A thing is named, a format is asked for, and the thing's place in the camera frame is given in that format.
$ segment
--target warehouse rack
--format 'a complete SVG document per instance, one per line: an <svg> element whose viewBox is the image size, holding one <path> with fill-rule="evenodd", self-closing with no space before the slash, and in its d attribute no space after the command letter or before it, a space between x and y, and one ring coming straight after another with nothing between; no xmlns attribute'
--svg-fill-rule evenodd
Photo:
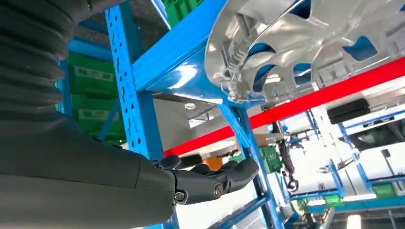
<svg viewBox="0 0 405 229"><path fill-rule="evenodd" d="M153 2L159 9L159 14L165 17L162 5L159 5L160 1L154 0ZM163 152L159 143L160 134L153 107L152 91L187 95L185 90L202 87L199 88L202 94L199 99L209 101L210 91L219 90L213 85L189 85L189 88L185 90L182 88L173 89L169 86L173 85L174 81L179 80L173 79L173 76L178 72L177 69L185 63L193 65L197 71L197 76L205 75L202 57L206 42L217 15L225 3L226 0L205 0L135 62L134 60L141 54L139 51L139 34L137 26L133 22L128 2L114 6L105 12L111 44L110 50L80 39L74 39L69 44L69 50L114 63L119 104L124 117L130 150L143 154L149 159L159 160L164 155L181 155L236 135L243 156L252 158L259 164L261 171L254 179L258 197L232 215L214 224L212 228L231 228L259 208L263 212L266 228L285 228L283 219L277 212L277 205L266 177L263 161L258 153L252 128L272 123L371 86L399 78L405 75L405 70L402 67L405 65L405 58L308 94L290 103L277 106L250 119L247 116L246 107L224 101L224 104L219 105L219 107L230 126ZM87 21L83 22L82 25L96 28ZM61 62L60 65L68 73L66 62ZM64 103L61 104L61 111L71 116L68 74L63 81L58 82L58 87L61 88L65 97ZM108 123L103 127L102 133L107 129ZM148 228L179 228L176 214L167 223Z"/></svg>
<svg viewBox="0 0 405 229"><path fill-rule="evenodd" d="M352 149L354 148L353 143L350 141L349 136L346 132L347 129L350 128L354 128L357 126L367 126L370 124L373 124L375 122L383 122L384 120L390 119L396 115L400 115L405 113L405 110L402 111L397 111L397 112L393 112L391 114L386 114L386 115L382 115L378 118L372 118L366 121L362 121L362 122L358 122L355 124L351 124L348 126L344 126L343 123L338 123L339 129L341 130L342 136L343 136L343 140L345 143L347 143ZM364 183L364 186L368 189L368 190L372 190L372 186L373 185L378 185L378 184L387 184L387 183L393 183L393 182L398 182L398 181L403 181L405 180L405 175L393 175L393 176L388 176L388 177L379 177L379 178L373 178L373 179L369 179L367 177L367 174L360 162L360 156L358 154L358 152L353 152L352 154L353 160L356 163L356 167L357 170L359 172L359 175L362 179L362 182Z"/></svg>

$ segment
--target blue metal shelf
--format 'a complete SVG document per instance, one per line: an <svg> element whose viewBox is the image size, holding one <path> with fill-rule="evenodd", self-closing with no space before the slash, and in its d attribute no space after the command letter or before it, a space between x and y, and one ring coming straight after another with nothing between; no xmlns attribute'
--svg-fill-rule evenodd
<svg viewBox="0 0 405 229"><path fill-rule="evenodd" d="M119 99L110 114L113 114L121 105L130 150L143 154L149 159L159 160L163 157L151 91L223 104L221 110L236 132L243 155L245 158L254 159L260 165L261 172L254 179L258 198L230 217L218 222L216 228L231 228L244 217L261 208L266 227L282 229L283 220L277 212L277 205L265 173L264 163L259 157L246 110L227 102L226 95L211 84L205 77L205 71L201 70L204 69L207 39L225 3L226 0L205 0L176 28L141 56L143 50L139 48L138 26L133 23L129 3L124 2L105 12L111 49L76 38L68 44L68 49L114 63ZM105 28L90 21L84 21L81 25L101 33L106 32ZM71 116L68 66L66 62L61 62L60 65L66 72L64 81L58 82L57 85L65 95L61 111ZM104 125L100 139L104 138L109 123L107 121ZM167 223L148 228L178 229L177 216L174 214Z"/></svg>
<svg viewBox="0 0 405 229"><path fill-rule="evenodd" d="M342 133L343 136L343 140L345 143L347 143L352 149L354 148L353 143L351 142L351 140L349 139L349 136L347 135L346 130L349 128L353 128L353 127L357 127L357 126L365 126L365 125L369 125L375 122L379 122L379 121L384 121L386 119L392 118L395 115L400 115L405 113L405 110L402 111L397 111L391 114L387 114L387 115L383 115L380 116L378 118L373 118L367 121L363 121L363 122L358 122L356 124L352 124L349 126L344 126L343 123L338 123L339 129ZM371 191L372 190L372 185L378 185L378 184L387 184L387 183L393 183L393 182L398 182L398 181L402 181L405 180L405 175L394 175L394 176L389 176L389 177L379 177L379 178L373 178L373 179L369 179L367 177L367 174L362 166L362 164L360 163L360 157L358 155L357 152L353 152L353 160L356 163L356 167L357 167L357 171L359 172L360 178L362 179L362 182L364 184L364 186L366 187L367 190Z"/></svg>
<svg viewBox="0 0 405 229"><path fill-rule="evenodd" d="M344 194L344 187L341 177L339 176L338 170L332 160L329 160L329 169L330 174L333 178L333 181L336 185L336 188L332 189L324 189L324 190L317 190L305 193L297 193L297 194L289 194L289 200L296 200L296 199L305 199L305 198L319 198L325 196L333 196L333 195L340 195L343 197Z"/></svg>

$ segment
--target orange object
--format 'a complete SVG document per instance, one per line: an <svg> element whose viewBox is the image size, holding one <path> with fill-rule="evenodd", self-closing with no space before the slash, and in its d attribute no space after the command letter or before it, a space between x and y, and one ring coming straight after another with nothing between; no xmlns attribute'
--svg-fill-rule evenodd
<svg viewBox="0 0 405 229"><path fill-rule="evenodd" d="M204 160L203 162L204 164L208 165L208 167L213 171L218 171L224 165L222 163L222 158L219 157L212 157Z"/></svg>

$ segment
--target perforated upright post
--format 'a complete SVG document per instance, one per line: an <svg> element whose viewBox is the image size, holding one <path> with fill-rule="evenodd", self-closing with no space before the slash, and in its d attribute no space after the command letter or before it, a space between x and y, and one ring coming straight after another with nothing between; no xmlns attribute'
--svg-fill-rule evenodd
<svg viewBox="0 0 405 229"><path fill-rule="evenodd" d="M137 76L132 73L131 66L143 51L129 1L106 10L105 14L129 149L149 159L160 160L163 149L152 94L135 91ZM168 223L148 228L179 228L177 216L174 214Z"/></svg>

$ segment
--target white label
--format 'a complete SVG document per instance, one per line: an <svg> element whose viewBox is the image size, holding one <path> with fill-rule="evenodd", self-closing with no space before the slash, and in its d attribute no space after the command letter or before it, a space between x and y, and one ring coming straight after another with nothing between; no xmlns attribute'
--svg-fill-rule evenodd
<svg viewBox="0 0 405 229"><path fill-rule="evenodd" d="M405 27L394 33L388 38L394 45L396 52L405 49Z"/></svg>
<svg viewBox="0 0 405 229"><path fill-rule="evenodd" d="M106 110L86 110L86 109L79 109L79 119L80 120L102 120L105 121L110 114L109 111ZM114 121L119 120L119 112L116 112L114 116Z"/></svg>
<svg viewBox="0 0 405 229"><path fill-rule="evenodd" d="M73 66L73 70L77 76L104 80L104 81L108 81L108 82L114 81L114 74L112 74L112 73L106 73L106 72L78 67L78 66Z"/></svg>
<svg viewBox="0 0 405 229"><path fill-rule="evenodd" d="M339 61L335 64L332 64L330 66L327 66L325 68L319 69L318 73L324 83L332 81L332 80L338 80L342 76L347 75L346 68L344 67L344 62Z"/></svg>

